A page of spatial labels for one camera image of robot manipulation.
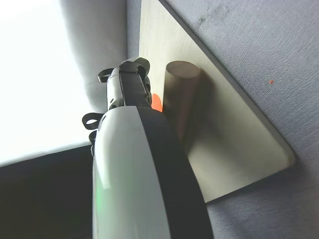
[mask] robotic hand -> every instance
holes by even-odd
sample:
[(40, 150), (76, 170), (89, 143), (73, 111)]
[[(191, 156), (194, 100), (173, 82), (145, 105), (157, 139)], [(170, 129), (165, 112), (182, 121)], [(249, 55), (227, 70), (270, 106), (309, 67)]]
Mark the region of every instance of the robotic hand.
[(82, 119), (95, 130), (93, 238), (212, 239), (187, 156), (165, 116), (151, 108), (149, 69), (140, 57), (102, 71), (108, 111)]

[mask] orange tip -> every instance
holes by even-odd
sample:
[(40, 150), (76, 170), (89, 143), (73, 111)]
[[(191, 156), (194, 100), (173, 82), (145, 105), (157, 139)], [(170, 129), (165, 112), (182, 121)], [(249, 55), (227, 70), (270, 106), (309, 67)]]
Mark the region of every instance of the orange tip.
[(152, 94), (152, 109), (163, 112), (163, 107), (157, 94)]

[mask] cutting board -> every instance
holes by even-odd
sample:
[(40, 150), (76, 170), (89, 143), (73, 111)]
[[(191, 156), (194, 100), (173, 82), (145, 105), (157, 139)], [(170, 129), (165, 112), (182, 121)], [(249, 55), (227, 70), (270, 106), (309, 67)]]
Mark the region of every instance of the cutting board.
[(202, 70), (186, 152), (206, 202), (293, 164), (287, 142), (165, 1), (142, 0), (140, 24), (139, 55), (151, 64), (152, 93), (163, 99), (171, 61)]

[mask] bright white light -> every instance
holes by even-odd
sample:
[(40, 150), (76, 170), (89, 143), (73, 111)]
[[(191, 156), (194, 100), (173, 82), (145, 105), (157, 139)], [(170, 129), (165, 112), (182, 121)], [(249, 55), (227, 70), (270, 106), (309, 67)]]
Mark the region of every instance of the bright white light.
[(88, 144), (92, 111), (58, 1), (0, 1), (0, 164)]

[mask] wooden cylinder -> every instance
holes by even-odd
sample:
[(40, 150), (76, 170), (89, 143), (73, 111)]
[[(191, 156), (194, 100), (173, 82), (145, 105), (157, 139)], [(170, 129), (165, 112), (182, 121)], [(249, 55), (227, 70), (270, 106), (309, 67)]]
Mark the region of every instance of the wooden cylinder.
[(199, 76), (200, 69), (186, 61), (173, 61), (166, 66), (163, 113), (182, 143)]

